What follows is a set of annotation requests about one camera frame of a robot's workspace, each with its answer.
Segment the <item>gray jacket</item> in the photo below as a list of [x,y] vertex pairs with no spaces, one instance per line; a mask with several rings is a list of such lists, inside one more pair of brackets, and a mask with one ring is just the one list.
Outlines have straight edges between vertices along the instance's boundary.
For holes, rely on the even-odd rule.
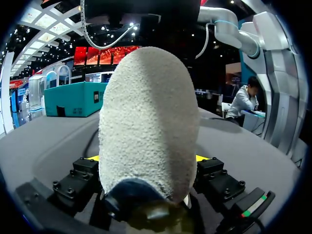
[[247,85],[244,85],[237,92],[225,118],[239,117],[242,115],[240,113],[241,111],[254,110],[258,105],[259,103],[258,103],[257,97],[249,98],[249,94],[247,92]]

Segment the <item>black hair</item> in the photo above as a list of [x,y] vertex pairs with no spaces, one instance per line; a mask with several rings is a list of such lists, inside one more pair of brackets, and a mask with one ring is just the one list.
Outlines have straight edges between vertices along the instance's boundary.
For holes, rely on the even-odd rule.
[[249,77],[248,85],[250,85],[251,88],[253,87],[260,88],[260,83],[256,77]]

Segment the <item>yellow strip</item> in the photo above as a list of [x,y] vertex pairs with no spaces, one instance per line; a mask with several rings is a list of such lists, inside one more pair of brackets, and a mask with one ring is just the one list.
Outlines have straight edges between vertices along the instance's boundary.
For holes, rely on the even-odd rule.
[[[88,160],[93,159],[94,161],[98,161],[99,160],[99,156],[89,157],[89,158],[86,158],[86,159],[88,159]],[[208,160],[210,158],[206,158],[206,157],[203,157],[203,156],[196,155],[196,162],[200,162],[200,161],[202,161],[204,159]]]

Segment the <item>white chair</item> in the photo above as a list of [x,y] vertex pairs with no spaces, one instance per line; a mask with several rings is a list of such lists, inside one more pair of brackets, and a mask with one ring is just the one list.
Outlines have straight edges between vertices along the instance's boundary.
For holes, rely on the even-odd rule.
[[223,102],[221,103],[221,110],[222,110],[222,117],[224,118],[224,112],[228,111],[231,107],[231,104],[230,103],[226,103],[226,102]]

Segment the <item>white robotic arm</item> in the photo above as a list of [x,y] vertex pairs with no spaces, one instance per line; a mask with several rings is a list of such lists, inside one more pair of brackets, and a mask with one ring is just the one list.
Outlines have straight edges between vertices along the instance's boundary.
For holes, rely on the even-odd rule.
[[214,24],[214,36],[218,41],[240,49],[252,59],[259,56],[260,46],[247,33],[238,29],[237,17],[232,11],[201,6],[197,21]]

